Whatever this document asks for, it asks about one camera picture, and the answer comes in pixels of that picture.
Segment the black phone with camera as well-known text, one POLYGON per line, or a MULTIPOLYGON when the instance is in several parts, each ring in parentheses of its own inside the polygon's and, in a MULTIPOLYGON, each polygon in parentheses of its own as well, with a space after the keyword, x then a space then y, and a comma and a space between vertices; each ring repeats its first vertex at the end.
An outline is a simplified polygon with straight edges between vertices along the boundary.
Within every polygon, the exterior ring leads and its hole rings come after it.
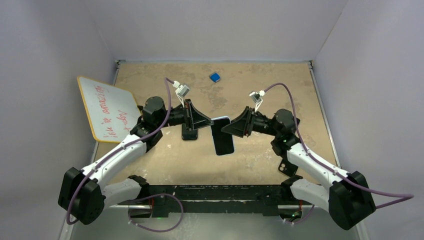
POLYGON ((198 139, 198 130, 189 130, 183 126, 181 128, 181 138, 183 141, 195 141, 198 139))

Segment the black phone case edge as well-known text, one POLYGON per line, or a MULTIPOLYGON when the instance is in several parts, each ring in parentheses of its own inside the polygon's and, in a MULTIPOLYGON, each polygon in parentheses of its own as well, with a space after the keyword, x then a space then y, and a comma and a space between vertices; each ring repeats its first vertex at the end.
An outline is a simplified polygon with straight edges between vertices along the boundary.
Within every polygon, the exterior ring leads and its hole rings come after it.
POLYGON ((298 170, 298 166, 290 163, 287 159, 283 158, 279 164, 278 171, 287 177, 293 177, 298 170))

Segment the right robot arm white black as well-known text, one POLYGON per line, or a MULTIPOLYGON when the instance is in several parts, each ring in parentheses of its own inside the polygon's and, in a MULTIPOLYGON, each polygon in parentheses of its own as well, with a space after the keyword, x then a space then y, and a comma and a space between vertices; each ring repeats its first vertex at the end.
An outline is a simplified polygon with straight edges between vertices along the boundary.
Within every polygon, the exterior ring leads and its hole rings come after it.
POLYGON ((288 204, 303 200, 327 211, 331 219, 342 229, 349 230, 373 214, 377 207, 367 180, 358 171, 349 173, 302 145, 296 136, 300 119, 287 109, 279 109, 268 118, 251 107, 221 130, 240 138, 252 132, 273 136, 272 150, 281 157, 281 172, 289 179, 281 189, 280 196, 288 204))

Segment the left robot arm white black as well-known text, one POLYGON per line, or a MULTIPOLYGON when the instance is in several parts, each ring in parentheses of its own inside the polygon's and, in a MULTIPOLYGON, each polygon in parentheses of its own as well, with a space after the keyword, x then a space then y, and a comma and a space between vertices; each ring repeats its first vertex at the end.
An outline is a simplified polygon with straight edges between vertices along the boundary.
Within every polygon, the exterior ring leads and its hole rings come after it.
POLYGON ((105 156, 90 165, 70 168, 63 177, 58 204, 66 210, 69 225, 96 220, 105 208, 126 201, 146 203, 146 180, 132 175, 122 182, 109 182, 127 165, 148 153, 161 140, 163 127, 181 125, 189 131, 209 127, 214 121, 198 111, 190 99, 177 107, 165 104, 159 96, 146 100, 141 116, 129 134, 105 156))

